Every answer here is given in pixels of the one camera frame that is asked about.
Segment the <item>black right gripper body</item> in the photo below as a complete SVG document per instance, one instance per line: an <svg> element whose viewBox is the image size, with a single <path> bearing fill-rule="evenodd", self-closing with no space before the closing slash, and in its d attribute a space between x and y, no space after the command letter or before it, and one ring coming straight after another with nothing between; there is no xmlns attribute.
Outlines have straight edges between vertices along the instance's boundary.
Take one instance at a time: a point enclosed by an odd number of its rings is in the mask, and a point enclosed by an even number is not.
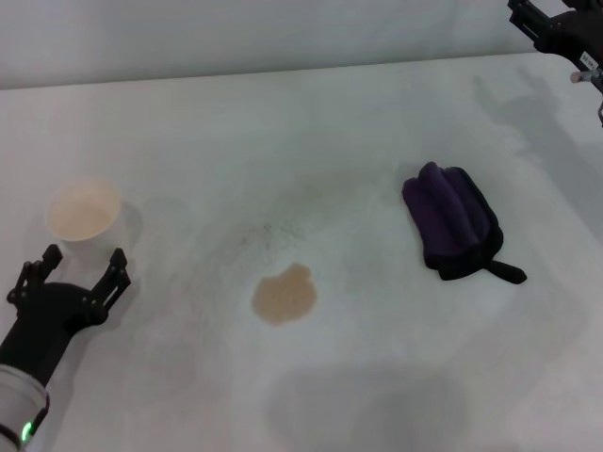
<svg viewBox="0 0 603 452"><path fill-rule="evenodd" d="M579 69L602 65L602 10L570 10L548 18L535 42L544 54L564 57Z"/></svg>

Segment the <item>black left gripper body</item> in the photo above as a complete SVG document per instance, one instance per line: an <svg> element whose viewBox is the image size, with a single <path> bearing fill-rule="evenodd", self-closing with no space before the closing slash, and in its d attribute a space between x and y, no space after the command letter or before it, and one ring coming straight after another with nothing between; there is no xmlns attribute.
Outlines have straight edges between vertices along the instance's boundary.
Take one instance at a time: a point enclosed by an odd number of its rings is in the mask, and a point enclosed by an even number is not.
<svg viewBox="0 0 603 452"><path fill-rule="evenodd" d="M41 384L49 382L72 338L102 323L102 303L69 283L13 289L8 302L17 317L1 344L1 363Z"/></svg>

